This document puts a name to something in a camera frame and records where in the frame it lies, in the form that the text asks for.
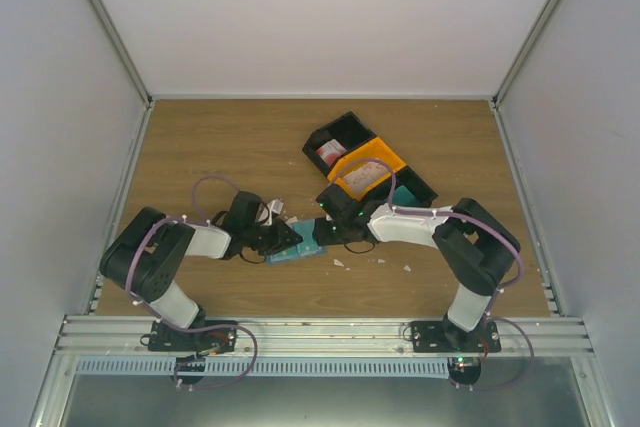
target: white backdrop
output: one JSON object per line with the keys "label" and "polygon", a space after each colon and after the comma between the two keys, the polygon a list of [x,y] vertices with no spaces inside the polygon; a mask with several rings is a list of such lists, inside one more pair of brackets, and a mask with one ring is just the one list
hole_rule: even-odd
{"label": "white backdrop", "polygon": [[504,117],[565,294],[616,403],[638,425],[640,7],[564,0]]}
{"label": "white backdrop", "polygon": [[545,0],[103,1],[159,96],[488,96]]}
{"label": "white backdrop", "polygon": [[0,0],[0,425],[81,313],[142,100],[85,0]]}

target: vent grille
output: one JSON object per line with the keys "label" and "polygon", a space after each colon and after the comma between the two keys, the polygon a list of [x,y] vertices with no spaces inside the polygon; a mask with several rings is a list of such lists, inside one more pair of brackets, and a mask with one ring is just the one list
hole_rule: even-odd
{"label": "vent grille", "polygon": [[[207,358],[204,372],[183,375],[238,375],[249,365],[248,359]],[[173,357],[83,356],[76,373],[85,375],[170,375]],[[449,377],[446,359],[258,359],[254,377]]]}

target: wooden table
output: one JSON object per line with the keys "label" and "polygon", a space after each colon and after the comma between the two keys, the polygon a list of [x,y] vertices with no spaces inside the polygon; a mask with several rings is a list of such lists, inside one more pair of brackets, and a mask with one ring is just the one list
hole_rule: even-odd
{"label": "wooden table", "polygon": [[[190,192],[218,172],[265,201],[280,198],[284,215],[323,216],[315,197],[327,180],[301,149],[316,128],[352,110],[436,192],[434,206],[461,197],[479,201],[523,244],[523,281],[509,289],[495,314],[549,314],[528,232],[493,116],[486,102],[425,100],[193,100],[161,101],[147,137],[121,228],[144,206],[168,215],[195,215]],[[234,191],[203,183],[200,204],[228,208]],[[344,267],[334,265],[334,259]],[[514,266],[509,276],[515,273]],[[457,281],[434,249],[378,245],[354,255],[327,255],[279,265],[235,258],[186,259],[176,277],[213,316],[442,316]],[[123,291],[105,282],[98,315],[142,315]]]}

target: gray floor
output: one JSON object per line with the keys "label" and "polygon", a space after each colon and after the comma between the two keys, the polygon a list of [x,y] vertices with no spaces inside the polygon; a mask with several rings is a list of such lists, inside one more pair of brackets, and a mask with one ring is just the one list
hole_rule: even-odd
{"label": "gray floor", "polygon": [[[505,380],[522,366],[489,361],[481,382]],[[168,377],[80,376],[64,425],[575,427],[585,419],[569,361],[546,359],[525,383],[494,393],[456,391],[436,379],[282,377],[177,392]]]}

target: wooden tabletop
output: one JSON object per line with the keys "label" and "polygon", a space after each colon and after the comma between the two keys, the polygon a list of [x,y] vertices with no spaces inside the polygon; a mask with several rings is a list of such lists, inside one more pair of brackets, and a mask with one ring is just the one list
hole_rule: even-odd
{"label": "wooden tabletop", "polygon": [[[327,180],[301,149],[313,130],[349,110],[439,194],[434,206],[474,198],[520,240],[526,275],[501,296],[494,313],[548,315],[524,217],[486,102],[159,101],[121,228],[144,206],[167,215],[195,216],[191,186],[213,172],[267,202],[282,199],[287,217],[323,216],[314,199]],[[233,195],[222,182],[205,182],[198,191],[201,206],[211,213],[228,208]],[[187,258],[176,281],[208,315],[228,317],[442,316],[458,285],[438,251],[395,242],[362,255],[334,246],[328,254],[277,265]],[[144,312],[106,281],[97,314]]]}

